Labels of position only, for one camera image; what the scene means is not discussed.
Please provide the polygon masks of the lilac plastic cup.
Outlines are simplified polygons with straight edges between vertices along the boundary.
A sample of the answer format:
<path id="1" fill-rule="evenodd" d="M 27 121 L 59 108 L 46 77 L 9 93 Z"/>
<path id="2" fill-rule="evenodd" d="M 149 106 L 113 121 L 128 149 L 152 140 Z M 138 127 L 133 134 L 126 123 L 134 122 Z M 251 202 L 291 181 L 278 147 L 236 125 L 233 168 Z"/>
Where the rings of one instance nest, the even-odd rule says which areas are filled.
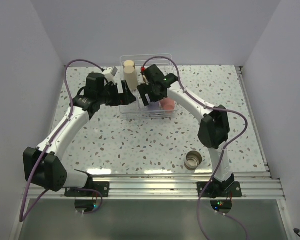
<path id="1" fill-rule="evenodd" d="M 159 102 L 149 102 L 149 104 L 146 106 L 147 111 L 159 111 L 161 110 Z"/>

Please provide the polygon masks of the beige plastic cup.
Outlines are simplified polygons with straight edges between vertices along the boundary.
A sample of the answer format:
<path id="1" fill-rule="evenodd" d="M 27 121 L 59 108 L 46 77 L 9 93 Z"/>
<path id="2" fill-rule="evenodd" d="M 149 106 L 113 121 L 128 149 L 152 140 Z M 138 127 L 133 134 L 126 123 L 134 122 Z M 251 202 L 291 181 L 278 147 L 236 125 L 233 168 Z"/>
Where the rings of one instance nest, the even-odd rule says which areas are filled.
<path id="1" fill-rule="evenodd" d="M 127 82 L 128 88 L 134 91 L 138 86 L 138 79 L 136 70 L 133 66 L 126 66 L 123 68 L 124 80 Z"/>

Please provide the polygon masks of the coral red plastic cup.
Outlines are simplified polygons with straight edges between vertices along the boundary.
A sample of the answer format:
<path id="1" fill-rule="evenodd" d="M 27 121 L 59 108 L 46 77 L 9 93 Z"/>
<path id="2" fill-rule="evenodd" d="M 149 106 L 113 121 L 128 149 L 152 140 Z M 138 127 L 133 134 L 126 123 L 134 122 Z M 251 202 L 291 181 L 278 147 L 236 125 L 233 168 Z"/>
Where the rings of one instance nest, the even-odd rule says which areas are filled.
<path id="1" fill-rule="evenodd" d="M 159 103 L 164 111 L 173 111 L 175 108 L 175 102 L 170 98 L 164 98 L 160 100 Z"/>

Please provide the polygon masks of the steel cup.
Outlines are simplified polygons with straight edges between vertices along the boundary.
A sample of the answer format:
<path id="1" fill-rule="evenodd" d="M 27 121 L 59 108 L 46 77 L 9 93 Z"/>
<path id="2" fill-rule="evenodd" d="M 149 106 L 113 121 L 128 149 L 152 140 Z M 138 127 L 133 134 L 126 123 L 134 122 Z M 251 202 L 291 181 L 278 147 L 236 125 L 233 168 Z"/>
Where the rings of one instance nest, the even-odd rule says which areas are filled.
<path id="1" fill-rule="evenodd" d="M 146 77 L 145 77 L 144 75 L 142 75 L 142 80 L 143 80 L 143 82 L 144 82 L 145 84 L 148 83 L 148 82 L 147 82 L 147 79 L 146 79 Z"/>
<path id="2" fill-rule="evenodd" d="M 202 163 L 201 154 L 197 151 L 192 150 L 187 153 L 184 166 L 186 169 L 193 171 L 196 170 L 201 163 Z"/>
<path id="3" fill-rule="evenodd" d="M 134 61 L 132 61 L 132 60 L 126 60 L 126 61 L 124 61 L 123 62 L 123 67 L 125 68 L 125 67 L 135 67 L 135 63 L 134 63 Z"/>

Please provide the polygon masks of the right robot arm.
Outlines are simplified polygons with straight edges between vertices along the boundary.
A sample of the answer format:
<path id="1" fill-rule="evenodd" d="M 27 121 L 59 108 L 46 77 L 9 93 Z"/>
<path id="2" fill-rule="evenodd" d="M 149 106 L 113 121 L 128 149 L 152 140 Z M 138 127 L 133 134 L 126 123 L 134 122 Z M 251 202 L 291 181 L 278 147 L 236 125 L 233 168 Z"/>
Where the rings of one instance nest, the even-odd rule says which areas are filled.
<path id="1" fill-rule="evenodd" d="M 157 65 L 141 68 L 145 83 L 137 86 L 144 106 L 169 98 L 185 108 L 199 123 L 199 141 L 208 148 L 213 169 L 212 189 L 217 196 L 224 196 L 234 183 L 234 175 L 229 164 L 219 162 L 220 157 L 227 157 L 222 148 L 228 140 L 230 131 L 225 107 L 215 107 L 191 91 L 187 90 L 174 74 L 164 75 Z"/>

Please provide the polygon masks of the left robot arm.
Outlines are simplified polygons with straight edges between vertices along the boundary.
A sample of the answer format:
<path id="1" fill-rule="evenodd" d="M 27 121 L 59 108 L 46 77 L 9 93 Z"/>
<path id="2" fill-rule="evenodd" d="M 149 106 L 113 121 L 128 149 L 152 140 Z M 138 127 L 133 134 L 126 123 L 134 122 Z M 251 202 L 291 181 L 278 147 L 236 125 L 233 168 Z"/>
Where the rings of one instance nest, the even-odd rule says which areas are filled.
<path id="1" fill-rule="evenodd" d="M 90 73 L 85 86 L 71 99 L 62 120 L 35 148 L 23 152 L 24 175 L 27 184 L 34 184 L 57 192 L 62 188 L 76 188 L 82 196 L 89 196 L 94 189 L 91 176 L 80 170 L 66 170 L 62 157 L 80 129 L 93 115 L 105 106 L 125 106 L 136 101 L 125 80 L 121 81 L 122 93 L 117 84 L 101 73 Z"/>

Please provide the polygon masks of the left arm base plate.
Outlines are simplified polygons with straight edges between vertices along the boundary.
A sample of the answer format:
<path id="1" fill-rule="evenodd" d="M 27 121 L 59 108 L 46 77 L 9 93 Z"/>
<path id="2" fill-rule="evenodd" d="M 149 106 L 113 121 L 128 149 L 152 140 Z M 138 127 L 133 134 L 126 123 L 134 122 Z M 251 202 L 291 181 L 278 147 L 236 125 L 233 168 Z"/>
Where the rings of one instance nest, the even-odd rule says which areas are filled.
<path id="1" fill-rule="evenodd" d="M 108 181 L 93 181 L 83 188 L 65 188 L 65 197 L 87 198 L 87 197 L 104 197 L 108 196 L 110 183 Z"/>

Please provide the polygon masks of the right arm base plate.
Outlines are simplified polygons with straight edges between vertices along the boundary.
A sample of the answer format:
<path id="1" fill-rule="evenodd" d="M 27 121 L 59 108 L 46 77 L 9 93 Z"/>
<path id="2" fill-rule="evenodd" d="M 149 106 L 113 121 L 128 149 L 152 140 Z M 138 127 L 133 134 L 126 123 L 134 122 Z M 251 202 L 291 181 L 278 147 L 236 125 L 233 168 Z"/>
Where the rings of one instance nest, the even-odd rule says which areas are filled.
<path id="1" fill-rule="evenodd" d="M 202 194 L 202 197 L 204 198 L 240 198 L 242 197 L 242 191 L 241 191 L 241 186 L 239 182 L 233 182 L 228 188 L 225 190 L 222 190 L 220 187 L 217 187 L 216 184 L 211 182 L 209 186 L 206 188 L 204 193 Z"/>

